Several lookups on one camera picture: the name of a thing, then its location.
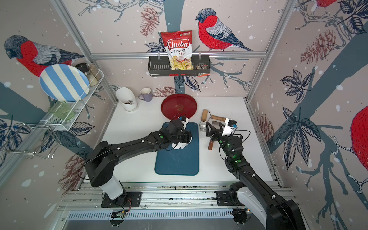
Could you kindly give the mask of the metal spatula wooden handle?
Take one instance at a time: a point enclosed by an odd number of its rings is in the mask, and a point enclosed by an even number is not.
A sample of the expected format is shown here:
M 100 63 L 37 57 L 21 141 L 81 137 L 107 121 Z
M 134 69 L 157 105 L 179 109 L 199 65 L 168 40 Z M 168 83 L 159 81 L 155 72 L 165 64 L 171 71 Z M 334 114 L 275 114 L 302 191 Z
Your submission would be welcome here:
M 209 142 L 209 145 L 208 145 L 208 150 L 212 150 L 213 149 L 213 144 L 214 144 L 213 136 L 210 136 L 210 142 Z

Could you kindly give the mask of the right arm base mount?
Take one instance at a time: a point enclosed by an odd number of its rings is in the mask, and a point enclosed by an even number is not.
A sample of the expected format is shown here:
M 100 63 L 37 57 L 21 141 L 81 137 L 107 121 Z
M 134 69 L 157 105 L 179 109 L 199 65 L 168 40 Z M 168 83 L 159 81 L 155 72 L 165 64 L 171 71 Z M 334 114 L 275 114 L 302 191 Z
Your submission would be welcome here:
M 214 200 L 219 207 L 245 207 L 245 204 L 241 203 L 237 197 L 236 190 L 229 188 L 228 190 L 217 190 Z

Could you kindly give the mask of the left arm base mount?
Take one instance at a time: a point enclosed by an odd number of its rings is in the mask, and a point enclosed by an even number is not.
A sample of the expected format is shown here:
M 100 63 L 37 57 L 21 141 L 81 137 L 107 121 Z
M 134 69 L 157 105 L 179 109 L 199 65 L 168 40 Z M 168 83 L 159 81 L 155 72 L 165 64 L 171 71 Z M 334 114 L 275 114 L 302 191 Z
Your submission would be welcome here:
M 112 200 L 105 192 L 102 194 L 102 208 L 138 208 L 140 206 L 142 192 L 127 192 Z

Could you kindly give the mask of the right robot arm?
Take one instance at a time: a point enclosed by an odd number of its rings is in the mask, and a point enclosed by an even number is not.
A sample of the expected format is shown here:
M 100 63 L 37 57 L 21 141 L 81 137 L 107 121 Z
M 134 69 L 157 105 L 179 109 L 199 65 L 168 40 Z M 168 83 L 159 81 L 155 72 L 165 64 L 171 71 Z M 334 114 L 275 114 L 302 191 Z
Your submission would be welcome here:
M 230 185 L 229 193 L 234 202 L 245 205 L 267 230 L 304 230 L 306 226 L 299 206 L 293 200 L 285 200 L 271 189 L 255 172 L 243 155 L 243 140 L 232 130 L 206 123 L 206 136 L 218 142 L 226 155 L 225 165 L 239 180 Z

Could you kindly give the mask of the wooden dough roller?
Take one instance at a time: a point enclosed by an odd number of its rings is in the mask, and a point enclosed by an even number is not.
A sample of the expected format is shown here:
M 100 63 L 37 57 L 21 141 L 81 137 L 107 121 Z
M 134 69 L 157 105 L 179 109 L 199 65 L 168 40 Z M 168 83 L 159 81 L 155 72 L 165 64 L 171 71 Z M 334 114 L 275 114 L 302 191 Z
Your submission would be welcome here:
M 226 118 L 212 115 L 209 110 L 204 109 L 203 112 L 202 112 L 201 121 L 206 122 L 210 119 L 220 121 L 220 122 L 225 122 L 226 121 Z

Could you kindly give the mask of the white dough piece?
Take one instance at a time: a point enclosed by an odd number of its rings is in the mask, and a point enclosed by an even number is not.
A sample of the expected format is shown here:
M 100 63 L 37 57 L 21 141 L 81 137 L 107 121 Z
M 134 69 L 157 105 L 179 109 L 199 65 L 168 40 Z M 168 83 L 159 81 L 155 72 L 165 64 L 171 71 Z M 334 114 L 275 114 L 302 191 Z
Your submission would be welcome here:
M 172 144 L 172 148 L 175 149 L 175 150 L 179 150 L 179 149 L 184 149 L 186 146 L 188 145 L 188 143 L 182 143 L 182 142 L 179 142 L 177 144 Z

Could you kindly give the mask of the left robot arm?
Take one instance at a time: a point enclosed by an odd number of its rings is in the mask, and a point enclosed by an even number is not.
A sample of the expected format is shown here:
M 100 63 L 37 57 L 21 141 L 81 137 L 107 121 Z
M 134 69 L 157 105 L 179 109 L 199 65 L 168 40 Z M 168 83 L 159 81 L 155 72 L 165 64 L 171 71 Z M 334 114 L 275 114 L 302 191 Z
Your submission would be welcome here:
M 115 166 L 148 152 L 166 150 L 169 147 L 185 148 L 193 136 L 186 130 L 188 123 L 189 119 L 181 116 L 170 121 L 167 127 L 138 140 L 120 144 L 109 144 L 107 141 L 99 143 L 84 163 L 91 186 L 101 188 L 111 200 L 124 199 L 125 189 L 113 175 Z

